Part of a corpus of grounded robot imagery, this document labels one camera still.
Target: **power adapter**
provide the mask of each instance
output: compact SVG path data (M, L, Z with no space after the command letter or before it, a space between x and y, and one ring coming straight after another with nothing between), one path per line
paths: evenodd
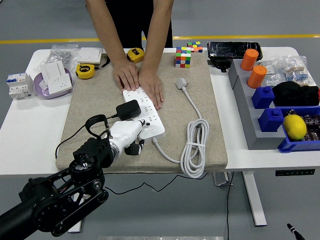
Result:
M115 110L116 110L116 116L121 121L135 118L141 114L139 103L135 99L117 106Z

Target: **yellow lemon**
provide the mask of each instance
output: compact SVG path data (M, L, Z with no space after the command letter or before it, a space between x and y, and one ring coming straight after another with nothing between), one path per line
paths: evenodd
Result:
M286 134L289 138L299 141L304 138L307 133L305 121L299 115L288 115L283 122Z

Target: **orange cylinder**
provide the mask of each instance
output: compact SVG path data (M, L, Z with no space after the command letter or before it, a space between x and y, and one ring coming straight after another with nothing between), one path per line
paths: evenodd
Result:
M245 71L251 71L259 56L259 52L255 49L247 49L244 53L240 67Z
M267 74L267 68L265 66L257 65L254 66L251 75L249 77L249 80L246 82L246 84L252 88L256 89L261 86L262 81L264 80L266 74Z

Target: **rubik's cube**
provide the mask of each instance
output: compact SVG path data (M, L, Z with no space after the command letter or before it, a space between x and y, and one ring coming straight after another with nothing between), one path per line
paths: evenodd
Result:
M175 52L175 67L190 68L191 48L186 46L178 46Z
M201 46L201 42L199 42L199 41L188 42L186 44L186 46L188 48L191 48L192 53L202 53L202 51L203 51L203 48Z

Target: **hand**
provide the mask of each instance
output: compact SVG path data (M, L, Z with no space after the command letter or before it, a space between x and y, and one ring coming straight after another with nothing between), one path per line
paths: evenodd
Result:
M156 110L162 108L162 103L165 101L162 84L156 73L141 70L138 76L139 85L153 102Z
M112 74L121 92L125 89L135 91L139 88L138 73L137 66L127 59L113 65Z

